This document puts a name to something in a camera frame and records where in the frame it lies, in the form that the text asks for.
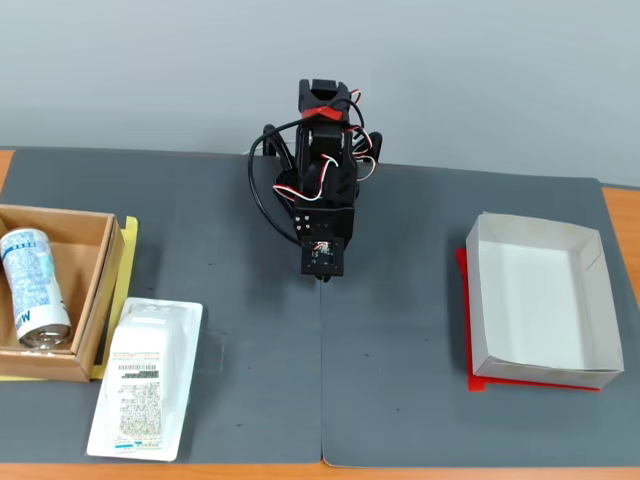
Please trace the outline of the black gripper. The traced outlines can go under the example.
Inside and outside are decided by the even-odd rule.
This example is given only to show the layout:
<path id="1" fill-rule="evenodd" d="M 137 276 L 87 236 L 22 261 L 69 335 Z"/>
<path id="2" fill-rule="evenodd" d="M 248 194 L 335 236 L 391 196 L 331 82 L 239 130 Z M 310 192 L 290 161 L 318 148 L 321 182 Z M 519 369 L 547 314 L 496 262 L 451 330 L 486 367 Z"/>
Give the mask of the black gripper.
<path id="1" fill-rule="evenodd" d="M 335 253 L 344 249 L 353 235 L 355 208 L 323 202 L 297 202 L 293 208 L 295 239 L 312 253 Z M 315 276 L 328 283 L 331 275 Z"/>

